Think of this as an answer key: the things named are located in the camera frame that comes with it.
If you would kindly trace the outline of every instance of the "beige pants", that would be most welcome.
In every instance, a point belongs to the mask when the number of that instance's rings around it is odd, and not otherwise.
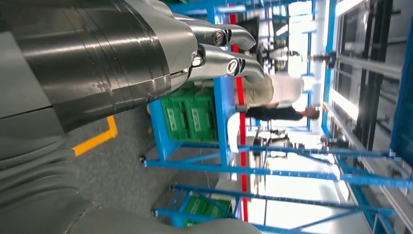
[[[245,78],[243,80],[243,91],[244,91],[244,104],[250,106],[268,105],[272,100],[274,94],[274,88],[272,86],[272,81],[269,76],[265,76],[265,79],[259,83],[252,84],[248,82]],[[203,87],[214,87],[213,81],[203,81]],[[237,80],[234,79],[235,88],[235,103],[238,102],[238,89]]]

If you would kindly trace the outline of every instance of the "white shirt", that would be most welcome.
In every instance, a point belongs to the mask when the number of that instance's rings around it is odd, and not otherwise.
[[[288,73],[268,75],[271,78],[274,94],[270,104],[279,103],[277,108],[291,106],[304,90],[304,80],[301,77],[291,77]]]

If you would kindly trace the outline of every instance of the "green plastic crate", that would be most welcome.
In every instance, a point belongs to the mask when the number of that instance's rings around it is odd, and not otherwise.
[[[186,101],[191,138],[195,141],[218,141],[214,90],[202,89]]]
[[[218,141],[213,89],[182,89],[161,99],[169,138]]]
[[[185,101],[199,90],[178,90],[161,99],[165,123],[171,140],[192,140]]]
[[[221,205],[225,210],[231,211],[231,201],[212,199]],[[192,196],[189,200],[185,213],[192,215],[204,215],[213,218],[228,218],[228,214],[221,211],[217,206],[207,201],[206,199],[198,196]],[[189,227],[199,222],[193,220],[184,219],[184,226]]]

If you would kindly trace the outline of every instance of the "yellow floor line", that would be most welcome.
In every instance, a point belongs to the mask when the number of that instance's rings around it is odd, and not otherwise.
[[[107,117],[107,120],[109,124],[109,130],[73,147],[73,150],[75,151],[76,156],[80,156],[84,154],[85,152],[93,149],[94,147],[104,143],[105,141],[116,137],[117,127],[116,127],[114,117],[109,116]]]

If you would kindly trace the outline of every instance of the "screw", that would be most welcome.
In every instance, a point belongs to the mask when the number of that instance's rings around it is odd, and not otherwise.
[[[235,72],[235,69],[237,68],[238,62],[236,59],[231,60],[228,63],[228,66],[226,67],[226,73],[231,74]]]
[[[214,42],[215,45],[221,45],[224,42],[224,33],[222,31],[218,31],[215,34]]]
[[[199,56],[196,56],[194,60],[192,61],[192,66],[194,67],[199,66],[201,65],[201,63],[202,63],[202,58]]]

